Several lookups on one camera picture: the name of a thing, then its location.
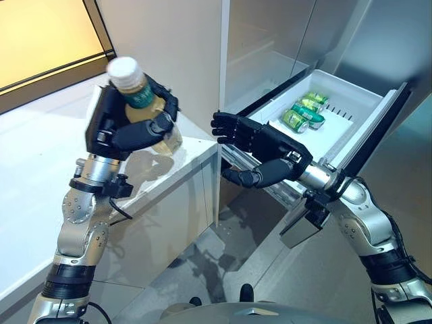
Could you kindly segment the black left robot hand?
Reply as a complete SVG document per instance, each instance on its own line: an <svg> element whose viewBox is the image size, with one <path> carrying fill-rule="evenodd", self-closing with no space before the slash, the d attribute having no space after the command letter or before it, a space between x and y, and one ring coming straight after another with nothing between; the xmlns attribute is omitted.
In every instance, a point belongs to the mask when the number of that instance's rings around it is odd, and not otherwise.
<svg viewBox="0 0 432 324"><path fill-rule="evenodd" d="M126 100L110 82L101 88L85 131L89 153L125 161L132 152L159 144L173 131L180 110L178 99L150 76L147 80L153 93L165 100L162 112L154 119L130 122L126 116Z"/></svg>

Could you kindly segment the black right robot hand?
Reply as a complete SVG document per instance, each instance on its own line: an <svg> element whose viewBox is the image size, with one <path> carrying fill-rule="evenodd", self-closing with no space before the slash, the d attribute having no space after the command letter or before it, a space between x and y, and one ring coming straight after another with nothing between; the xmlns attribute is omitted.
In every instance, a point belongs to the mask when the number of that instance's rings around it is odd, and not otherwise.
<svg viewBox="0 0 432 324"><path fill-rule="evenodd" d="M222 171L222 176L236 185L266 188L283 180L296 181L313 161L313 156L303 144L269 124L260 124L231 113L216 112L211 127L219 144L232 144L260 162L251 170Z"/></svg>

